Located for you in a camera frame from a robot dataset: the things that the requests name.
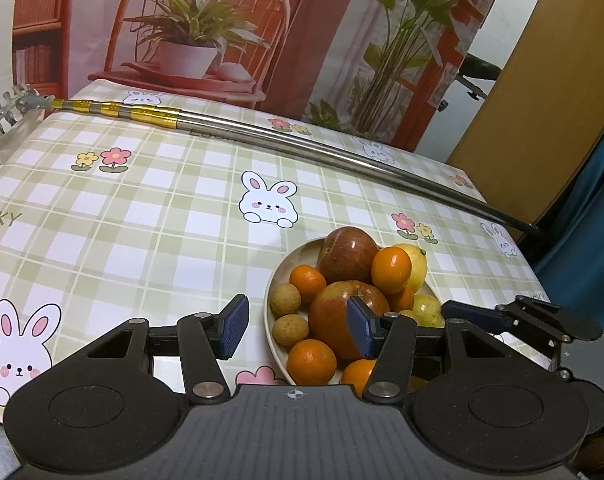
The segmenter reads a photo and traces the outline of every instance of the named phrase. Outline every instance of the wooden door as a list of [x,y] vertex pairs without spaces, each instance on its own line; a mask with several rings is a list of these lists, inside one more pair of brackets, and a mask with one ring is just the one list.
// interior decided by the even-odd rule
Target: wooden door
[[486,201],[537,222],[604,131],[604,0],[538,0],[448,164]]

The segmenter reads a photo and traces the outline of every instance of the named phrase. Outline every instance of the potted plant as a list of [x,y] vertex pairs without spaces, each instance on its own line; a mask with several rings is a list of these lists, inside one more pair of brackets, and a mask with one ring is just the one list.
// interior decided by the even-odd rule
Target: potted plant
[[242,19],[238,6],[220,0],[156,0],[161,14],[125,18],[138,23],[139,44],[159,41],[160,71],[202,78],[218,53],[227,47],[253,43],[269,48],[253,32],[257,27]]

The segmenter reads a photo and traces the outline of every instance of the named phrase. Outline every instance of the green plant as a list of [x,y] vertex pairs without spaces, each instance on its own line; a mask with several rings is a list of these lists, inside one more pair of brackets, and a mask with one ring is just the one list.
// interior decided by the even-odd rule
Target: green plant
[[[370,78],[359,75],[355,78],[349,105],[352,113],[349,128],[369,139],[375,137],[393,110],[401,91],[397,83],[407,71],[431,59],[443,65],[437,45],[429,35],[429,28],[433,24],[452,27],[450,12],[459,0],[376,1],[384,7],[386,37],[382,44],[368,44],[364,62],[373,75]],[[474,6],[472,0],[466,1]],[[400,15],[399,19],[392,23],[397,14]],[[313,106],[311,120],[315,118]]]
[[242,48],[254,43],[269,48],[253,32],[257,27],[242,19],[238,6],[220,0],[156,0],[162,14],[125,18],[138,23],[133,32],[140,32],[138,44],[162,40],[192,46],[226,46]]

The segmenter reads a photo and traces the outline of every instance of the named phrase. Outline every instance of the white flower pot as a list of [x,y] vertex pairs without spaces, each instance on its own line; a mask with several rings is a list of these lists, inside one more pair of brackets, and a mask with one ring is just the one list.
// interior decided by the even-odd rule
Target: white flower pot
[[160,41],[160,71],[169,75],[202,78],[217,56],[214,46],[191,46]]

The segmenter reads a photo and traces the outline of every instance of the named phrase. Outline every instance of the red apple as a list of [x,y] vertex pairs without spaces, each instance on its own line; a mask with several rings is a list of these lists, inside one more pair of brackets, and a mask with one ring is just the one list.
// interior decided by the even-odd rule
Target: red apple
[[371,266],[377,251],[375,240],[362,229],[340,227],[324,239],[317,256],[317,270],[326,283],[347,280],[371,283]]
[[358,282],[335,282],[320,292],[309,307],[308,324],[313,337],[324,341],[340,359],[360,359],[346,326],[346,302],[359,296],[369,308],[381,316],[391,308],[384,295],[373,285]]

